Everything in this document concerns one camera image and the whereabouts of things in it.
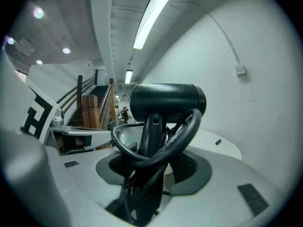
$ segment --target ceiling light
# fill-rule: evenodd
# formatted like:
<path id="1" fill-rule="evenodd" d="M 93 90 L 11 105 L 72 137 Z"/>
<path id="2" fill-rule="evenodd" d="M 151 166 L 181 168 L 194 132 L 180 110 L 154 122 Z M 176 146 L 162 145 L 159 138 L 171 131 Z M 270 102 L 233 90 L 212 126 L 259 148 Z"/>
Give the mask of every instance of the ceiling light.
<path id="1" fill-rule="evenodd" d="M 126 70 L 125 84 L 129 84 L 131 82 L 133 70 Z"/>
<path id="2" fill-rule="evenodd" d="M 134 41 L 134 49 L 142 49 L 153 24 L 169 0 L 150 0 L 140 22 Z"/>
<path id="3" fill-rule="evenodd" d="M 64 49 L 63 49 L 63 52 L 64 52 L 65 54 L 69 54 L 69 53 L 71 52 L 71 50 L 70 50 L 69 48 L 64 48 Z"/>
<path id="4" fill-rule="evenodd" d="M 42 18 L 43 17 L 43 9 L 42 8 L 36 8 L 35 11 L 34 11 L 34 16 L 36 18 Z"/>
<path id="5" fill-rule="evenodd" d="M 13 38 L 8 37 L 8 43 L 9 43 L 9 44 L 13 44 L 13 43 L 14 43 L 14 39 L 13 39 Z"/>

